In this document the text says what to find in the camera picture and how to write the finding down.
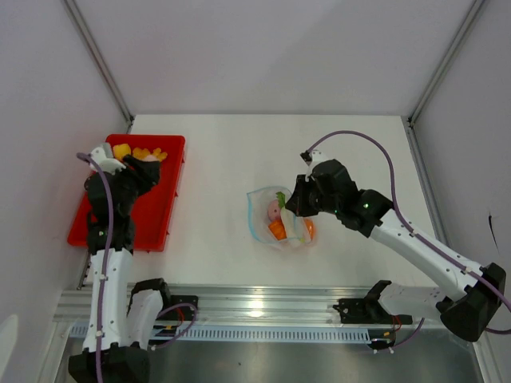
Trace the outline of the yellow toy ginger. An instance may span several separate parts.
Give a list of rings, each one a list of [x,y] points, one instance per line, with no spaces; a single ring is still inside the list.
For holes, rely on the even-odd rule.
[[[162,162],[167,158],[168,153],[164,152],[161,148],[155,148],[152,151],[147,148],[134,148],[132,150],[132,156],[137,160],[142,160],[148,155],[156,156]]]

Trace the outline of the orange toy fruit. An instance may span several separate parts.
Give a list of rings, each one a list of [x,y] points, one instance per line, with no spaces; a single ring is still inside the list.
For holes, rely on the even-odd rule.
[[[315,224],[312,219],[304,218],[303,223],[308,231],[309,237],[311,240],[315,237]]]

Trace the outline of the white toy radish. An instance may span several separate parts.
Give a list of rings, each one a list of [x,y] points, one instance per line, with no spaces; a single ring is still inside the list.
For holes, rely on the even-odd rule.
[[[310,238],[307,228],[301,218],[297,218],[295,214],[286,208],[286,195],[278,191],[276,199],[280,208],[280,219],[283,222],[284,230],[286,233],[287,243],[292,247],[299,247],[305,245]]]

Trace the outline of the purple toy onion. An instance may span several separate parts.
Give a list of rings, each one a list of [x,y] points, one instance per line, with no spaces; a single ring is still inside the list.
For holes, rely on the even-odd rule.
[[[281,207],[279,205],[279,201],[277,199],[274,199],[269,203],[267,207],[267,217],[271,223],[280,219],[280,212]]]

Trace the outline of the orange toy pumpkin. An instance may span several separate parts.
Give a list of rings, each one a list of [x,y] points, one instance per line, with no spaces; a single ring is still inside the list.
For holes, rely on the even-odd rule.
[[[286,229],[281,219],[270,223],[268,225],[268,229],[277,241],[281,241],[287,238]]]

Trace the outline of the clear zip top bag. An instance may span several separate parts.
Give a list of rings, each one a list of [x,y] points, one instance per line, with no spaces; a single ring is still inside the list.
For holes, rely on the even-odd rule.
[[[311,218],[298,217],[285,207],[291,192],[271,186],[251,191],[248,199],[248,228],[259,243],[278,249],[297,248],[315,241]]]

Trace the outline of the pink toy egg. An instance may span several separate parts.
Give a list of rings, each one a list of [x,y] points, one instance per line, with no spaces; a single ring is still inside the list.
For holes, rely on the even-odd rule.
[[[159,162],[159,159],[156,156],[148,155],[142,159],[144,162]]]

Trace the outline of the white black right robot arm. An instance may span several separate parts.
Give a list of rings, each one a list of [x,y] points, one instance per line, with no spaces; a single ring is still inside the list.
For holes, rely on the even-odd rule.
[[[366,316],[391,315],[438,320],[452,334],[475,342],[504,303],[506,273],[496,263],[472,261],[412,227],[395,202],[375,190],[359,189],[346,167],[319,152],[302,154],[307,172],[297,176],[286,203],[297,216],[334,215],[344,227],[390,248],[435,282],[434,288],[376,283],[365,297]]]

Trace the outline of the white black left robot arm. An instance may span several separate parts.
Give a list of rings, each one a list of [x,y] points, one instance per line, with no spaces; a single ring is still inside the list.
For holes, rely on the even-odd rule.
[[[160,182],[160,161],[106,155],[77,158],[93,168],[84,188],[91,207],[87,247],[93,268],[89,328],[82,351],[69,357],[77,382],[147,382],[149,336],[156,319],[172,313],[163,279],[141,282],[128,292],[133,263],[133,206]]]

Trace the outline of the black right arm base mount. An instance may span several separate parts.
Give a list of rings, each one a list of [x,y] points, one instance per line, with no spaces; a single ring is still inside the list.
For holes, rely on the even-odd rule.
[[[353,325],[411,325],[410,315],[397,317],[388,314],[376,301],[364,298],[340,298],[333,309],[339,313],[342,324]]]

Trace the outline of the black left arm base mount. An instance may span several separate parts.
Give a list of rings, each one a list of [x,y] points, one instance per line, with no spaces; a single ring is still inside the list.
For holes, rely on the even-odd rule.
[[[190,322],[198,308],[199,298],[196,295],[172,295],[164,302],[158,318],[164,321]]]

